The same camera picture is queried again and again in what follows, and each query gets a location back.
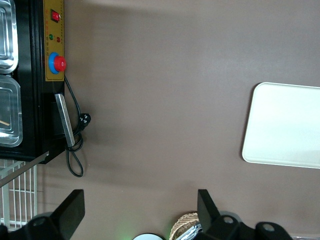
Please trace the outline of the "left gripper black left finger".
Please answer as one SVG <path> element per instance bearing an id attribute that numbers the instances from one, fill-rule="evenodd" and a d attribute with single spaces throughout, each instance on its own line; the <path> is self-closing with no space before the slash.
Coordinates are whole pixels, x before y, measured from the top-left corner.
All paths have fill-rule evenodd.
<path id="1" fill-rule="evenodd" d="M 29 240 L 69 240 L 84 216 L 84 191 L 75 189 L 53 212 L 42 214 L 27 224 L 27 238 Z"/>

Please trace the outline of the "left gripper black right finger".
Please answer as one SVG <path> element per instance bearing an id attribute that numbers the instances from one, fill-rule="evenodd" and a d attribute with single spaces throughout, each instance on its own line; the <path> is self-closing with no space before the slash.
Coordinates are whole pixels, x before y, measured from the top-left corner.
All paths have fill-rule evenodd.
<path id="1" fill-rule="evenodd" d="M 202 227 L 198 240 L 250 239 L 250 228 L 235 213 L 219 211 L 206 189 L 197 192 L 197 215 Z"/>

